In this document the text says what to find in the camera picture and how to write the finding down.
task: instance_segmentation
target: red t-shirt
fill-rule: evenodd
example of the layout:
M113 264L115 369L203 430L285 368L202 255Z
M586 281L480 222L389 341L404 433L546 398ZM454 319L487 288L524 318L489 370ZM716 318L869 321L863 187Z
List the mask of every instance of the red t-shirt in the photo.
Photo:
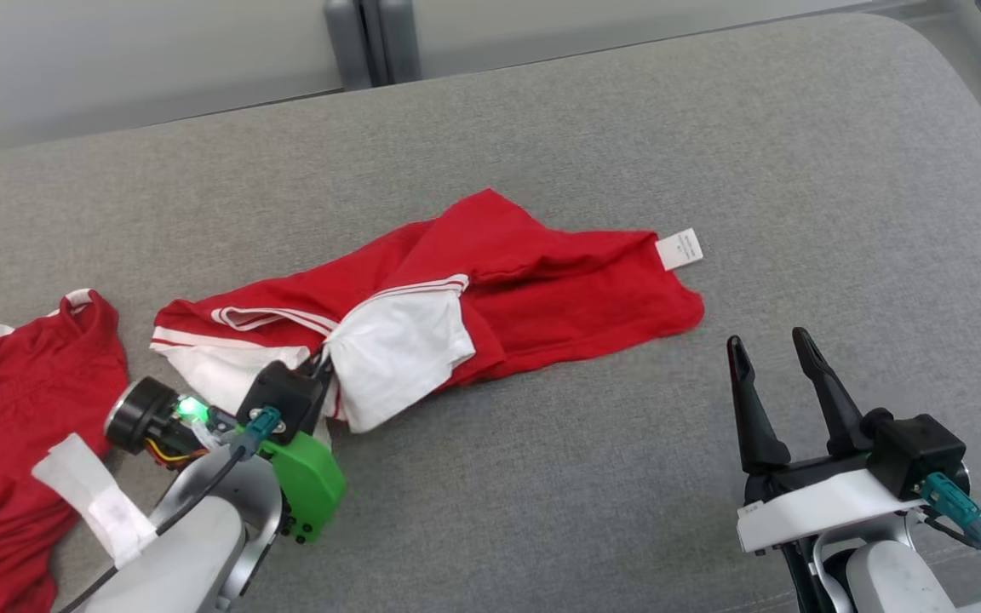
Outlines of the red t-shirt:
M48 559L77 513L30 471L71 432L108 451L105 416L128 383L116 326L92 290L19 329L0 325L0 612L55 600Z

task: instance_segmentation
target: gray couch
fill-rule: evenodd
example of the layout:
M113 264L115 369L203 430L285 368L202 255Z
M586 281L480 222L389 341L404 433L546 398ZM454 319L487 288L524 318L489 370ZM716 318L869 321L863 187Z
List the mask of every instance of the gray couch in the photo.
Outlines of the gray couch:
M0 152L0 322L77 287L153 314L334 259L493 186L557 228L694 226L689 334L423 401L336 432L349 478L314 546L280 539L240 610L795 610L739 550L724 342L795 458L826 431L791 327L863 410L931 412L981 501L981 109L926 40L832 15ZM151 506L170 476L113 457ZM957 603L981 554L915 535ZM60 603L106 556L55 556Z

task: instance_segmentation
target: clothing tag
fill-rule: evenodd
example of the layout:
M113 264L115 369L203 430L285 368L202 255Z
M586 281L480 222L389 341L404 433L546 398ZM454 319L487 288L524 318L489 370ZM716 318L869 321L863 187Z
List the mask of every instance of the clothing tag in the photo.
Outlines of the clothing tag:
M688 228L665 239L657 241L657 255L666 271L702 259L702 248L694 236L694 228Z

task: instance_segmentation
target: red fabric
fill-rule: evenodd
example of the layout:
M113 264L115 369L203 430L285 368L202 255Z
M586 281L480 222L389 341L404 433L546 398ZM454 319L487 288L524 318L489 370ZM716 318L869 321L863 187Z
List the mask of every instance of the red fabric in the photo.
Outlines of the red fabric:
M470 284L460 302L476 354L445 387L498 379L696 326L702 298L665 271L656 241L653 232L550 230L487 190L461 199L437 220L402 226L311 271L199 302L176 300L155 325L315 352L323 335L295 322L236 331L216 322L214 311L282 307L339 321L383 289L466 274Z
M105 416L128 383L116 311L89 299L0 336L0 612L51 608L51 547L77 520L32 466L71 432L104 455Z

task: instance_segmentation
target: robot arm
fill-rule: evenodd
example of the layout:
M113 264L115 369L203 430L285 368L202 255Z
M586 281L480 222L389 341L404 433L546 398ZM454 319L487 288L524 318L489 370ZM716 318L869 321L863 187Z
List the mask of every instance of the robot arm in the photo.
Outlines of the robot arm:
M740 338L727 342L741 467L748 474L737 532L746 552L783 552L802 613L955 610L916 553L910 527L945 515L981 550L981 509L967 496L966 446L929 415L862 416L804 329L801 368L828 423L828 456L790 462L756 395ZM850 542L859 542L855 547Z
M327 360L297 370L273 362L235 415L151 377L126 389L106 437L132 454L151 451L179 474L150 518L159 538L61 613L82 604L90 613L228 610L277 535L315 541L346 489L331 451L312 436L331 376Z

